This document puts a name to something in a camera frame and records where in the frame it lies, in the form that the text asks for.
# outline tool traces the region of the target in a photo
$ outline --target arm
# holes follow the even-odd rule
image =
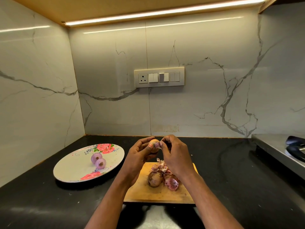
[[[192,196],[206,229],[243,229],[196,173],[188,147],[174,135],[164,137],[160,146],[164,161]]]
[[[149,142],[153,138],[140,139],[130,148],[122,168],[85,229],[116,228],[127,190],[135,184],[144,163],[156,157],[156,154],[149,155],[153,149],[153,144]]]

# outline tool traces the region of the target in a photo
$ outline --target floral plate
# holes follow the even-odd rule
[[[104,169],[97,169],[91,162],[94,153],[101,153],[106,160]],[[53,175],[62,182],[84,182],[108,173],[124,158],[124,149],[114,144],[90,145],[63,157],[54,167]]]

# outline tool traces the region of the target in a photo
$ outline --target person's left arm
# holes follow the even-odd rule
[[[121,170],[85,229],[116,228],[127,190],[135,184],[144,163],[156,157],[156,154],[150,154],[153,144],[149,142],[152,139],[154,137],[140,139],[130,148]]]

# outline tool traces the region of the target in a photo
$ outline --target black countertop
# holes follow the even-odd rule
[[[87,135],[0,188],[0,228],[84,228],[121,165],[97,179],[66,184],[53,168],[98,144],[127,154],[140,137]],[[180,138],[207,185],[244,228],[305,228],[305,182],[250,139]],[[203,228],[193,205],[124,205],[118,228]]]

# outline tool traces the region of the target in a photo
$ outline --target wooden cutting board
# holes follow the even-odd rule
[[[136,183],[129,188],[124,198],[124,202],[152,202],[152,203],[188,203],[194,204],[192,197],[184,185],[179,181],[176,191],[170,191],[163,183],[158,187],[148,185],[147,176],[151,167],[158,162],[146,162],[141,169]]]

